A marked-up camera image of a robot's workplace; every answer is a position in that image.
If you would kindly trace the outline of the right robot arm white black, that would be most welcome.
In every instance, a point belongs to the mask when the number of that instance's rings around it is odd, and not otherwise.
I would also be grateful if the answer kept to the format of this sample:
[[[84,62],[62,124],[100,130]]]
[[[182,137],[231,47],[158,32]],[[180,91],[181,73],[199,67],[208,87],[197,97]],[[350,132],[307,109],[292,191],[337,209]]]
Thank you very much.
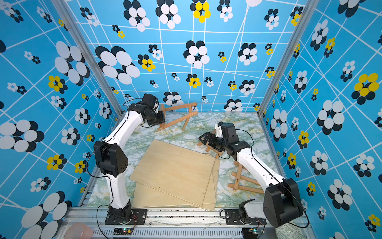
[[[241,164],[260,184],[264,192],[262,212],[254,200],[240,204],[238,213],[241,223],[250,224],[254,218],[264,218],[273,227],[284,224],[306,214],[302,206],[299,188],[293,179],[285,179],[267,166],[253,151],[252,146],[240,140],[233,123],[219,122],[215,133],[206,132],[199,137],[200,143],[217,152],[226,152]]]

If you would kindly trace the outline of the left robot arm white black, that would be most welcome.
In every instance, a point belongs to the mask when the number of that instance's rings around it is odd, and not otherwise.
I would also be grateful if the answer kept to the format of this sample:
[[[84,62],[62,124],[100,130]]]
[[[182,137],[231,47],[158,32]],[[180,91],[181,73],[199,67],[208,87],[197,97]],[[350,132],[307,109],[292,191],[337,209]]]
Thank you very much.
[[[96,141],[94,152],[96,166],[102,177],[106,178],[110,204],[106,216],[106,225],[143,225],[144,220],[131,210],[131,201],[125,187],[124,173],[128,167],[128,158],[123,147],[134,130],[146,122],[149,126],[165,122],[164,113],[158,110],[157,97],[144,94],[137,103],[132,103],[113,132],[103,141]]]

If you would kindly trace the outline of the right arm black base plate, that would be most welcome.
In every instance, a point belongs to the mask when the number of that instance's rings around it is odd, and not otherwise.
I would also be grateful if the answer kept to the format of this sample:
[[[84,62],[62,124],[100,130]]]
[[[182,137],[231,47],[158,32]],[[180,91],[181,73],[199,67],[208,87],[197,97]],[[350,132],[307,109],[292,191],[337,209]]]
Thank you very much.
[[[220,216],[226,221],[228,226],[265,226],[266,219],[250,218],[239,209],[223,209]]]

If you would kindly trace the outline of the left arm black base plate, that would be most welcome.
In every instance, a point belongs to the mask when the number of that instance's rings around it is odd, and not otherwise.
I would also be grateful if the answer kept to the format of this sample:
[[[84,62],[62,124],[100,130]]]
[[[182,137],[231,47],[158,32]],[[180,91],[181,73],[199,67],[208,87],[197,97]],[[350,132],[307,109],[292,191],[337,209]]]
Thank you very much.
[[[147,209],[114,209],[108,211],[106,225],[144,225],[147,218]]]

